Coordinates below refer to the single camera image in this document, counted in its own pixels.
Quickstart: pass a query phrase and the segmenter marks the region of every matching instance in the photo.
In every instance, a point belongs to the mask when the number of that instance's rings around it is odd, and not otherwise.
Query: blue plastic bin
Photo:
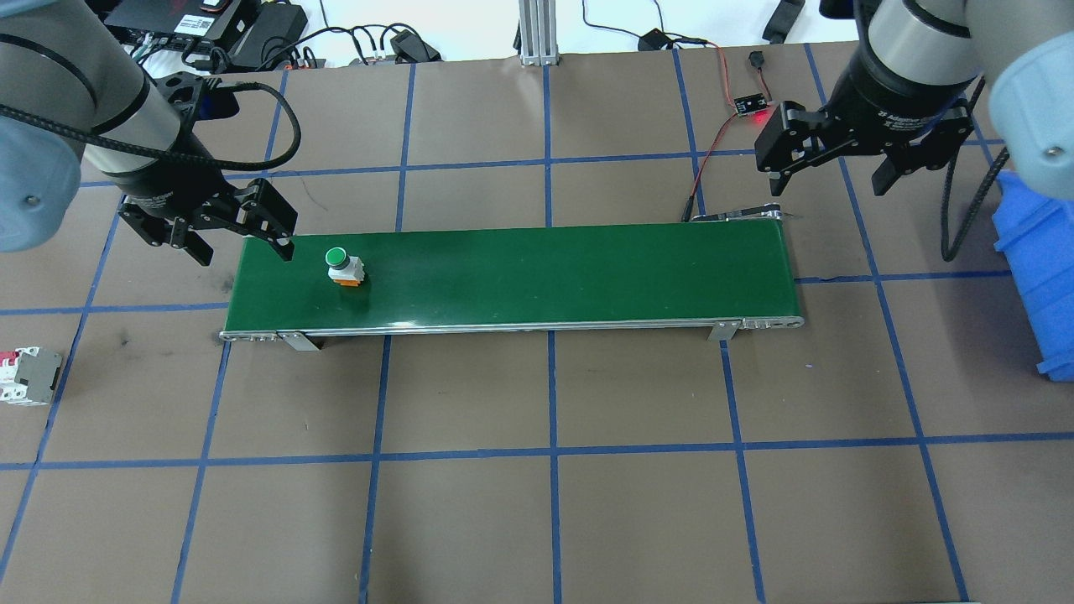
[[[1074,201],[1050,199],[1017,174],[999,175],[1003,201],[992,217],[1044,362],[1055,382],[1074,382]]]

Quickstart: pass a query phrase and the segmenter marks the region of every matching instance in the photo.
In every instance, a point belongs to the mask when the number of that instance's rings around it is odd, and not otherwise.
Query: red wire
[[[765,72],[757,68],[757,76],[760,77],[760,87],[765,89],[765,100],[772,100],[772,91],[768,89],[768,83],[765,82]]]
[[[727,121],[724,121],[724,125],[720,127],[720,131],[716,132],[716,138],[712,140],[712,146],[709,147],[709,153],[705,154],[705,159],[701,160],[701,166],[697,169],[697,177],[694,178],[694,188],[690,189],[690,197],[693,198],[697,195],[697,187],[701,185],[701,174],[705,173],[705,166],[709,162],[709,158],[712,157],[713,152],[716,150],[716,146],[720,145],[720,141],[724,138],[724,134],[727,133],[727,127],[730,126],[731,121],[734,121],[738,116],[739,115],[737,113],[731,114],[731,116],[727,118]]]
[[[724,49],[720,47],[715,42],[709,42],[716,53],[720,55],[720,62],[724,66],[724,99],[727,101],[728,106],[735,106],[735,101],[731,100],[731,81],[727,75],[727,55],[724,54]]]

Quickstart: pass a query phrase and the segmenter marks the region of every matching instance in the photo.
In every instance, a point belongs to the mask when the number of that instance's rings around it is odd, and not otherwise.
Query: green conveyor belt
[[[775,219],[247,239],[224,337],[709,325],[800,315]],[[324,251],[362,258],[340,287]]]

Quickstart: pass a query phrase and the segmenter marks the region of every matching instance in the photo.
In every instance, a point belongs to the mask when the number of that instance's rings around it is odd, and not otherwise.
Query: power adapter
[[[638,39],[639,51],[663,51],[669,47],[671,47],[671,39],[668,38],[667,33],[655,28]]]
[[[441,61],[440,53],[410,31],[401,31],[392,38],[392,52],[397,63],[426,63]]]
[[[302,37],[306,20],[306,12],[297,4],[262,3],[253,25],[246,30],[246,34],[232,49],[231,68],[228,71],[237,73],[257,71],[268,57],[279,53],[279,48],[293,44]],[[281,53],[265,67],[265,70],[271,71],[286,60],[287,54]]]

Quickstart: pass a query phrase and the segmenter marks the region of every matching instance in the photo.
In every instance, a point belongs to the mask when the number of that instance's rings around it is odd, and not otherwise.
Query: circuit breaker
[[[12,405],[47,405],[56,394],[60,355],[33,346],[0,351],[0,401]]]

